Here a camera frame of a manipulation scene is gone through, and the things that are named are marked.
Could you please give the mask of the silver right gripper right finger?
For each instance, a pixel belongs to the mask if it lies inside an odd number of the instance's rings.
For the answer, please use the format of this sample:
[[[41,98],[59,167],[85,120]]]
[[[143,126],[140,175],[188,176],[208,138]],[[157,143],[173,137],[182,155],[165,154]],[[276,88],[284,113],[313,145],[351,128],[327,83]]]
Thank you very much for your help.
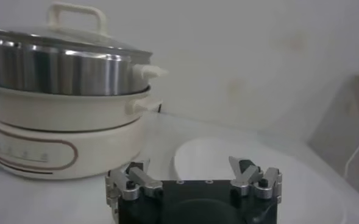
[[[262,171],[251,160],[229,156],[229,164],[235,176],[230,185],[240,197],[253,195],[261,200],[282,201],[282,173],[270,167]]]

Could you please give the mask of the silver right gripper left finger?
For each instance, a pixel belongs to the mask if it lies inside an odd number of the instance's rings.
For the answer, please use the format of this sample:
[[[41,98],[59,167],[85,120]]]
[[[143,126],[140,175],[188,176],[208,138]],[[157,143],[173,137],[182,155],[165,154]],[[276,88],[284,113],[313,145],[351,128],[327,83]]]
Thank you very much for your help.
[[[112,213],[119,213],[118,201],[135,201],[142,195],[153,199],[163,197],[163,182],[150,177],[146,171],[149,161],[132,161],[109,170],[105,176],[106,203]]]

